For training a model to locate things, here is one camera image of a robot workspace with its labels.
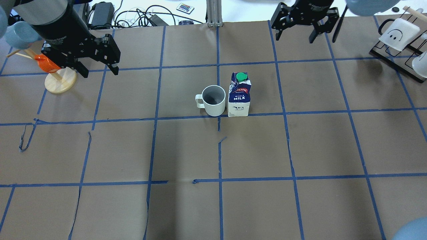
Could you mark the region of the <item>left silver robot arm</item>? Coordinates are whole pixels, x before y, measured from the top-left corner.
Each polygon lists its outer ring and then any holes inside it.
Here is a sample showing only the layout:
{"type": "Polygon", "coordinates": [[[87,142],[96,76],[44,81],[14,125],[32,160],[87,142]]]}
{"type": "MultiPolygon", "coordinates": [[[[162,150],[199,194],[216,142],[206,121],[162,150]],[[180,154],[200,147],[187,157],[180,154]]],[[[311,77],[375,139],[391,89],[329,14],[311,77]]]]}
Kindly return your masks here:
{"type": "Polygon", "coordinates": [[[121,52],[113,36],[92,35],[73,5],[73,0],[2,0],[1,37],[12,31],[8,19],[14,10],[30,31],[44,39],[41,53],[58,67],[76,70],[87,78],[89,71],[80,59],[91,58],[118,75],[121,52]]]}

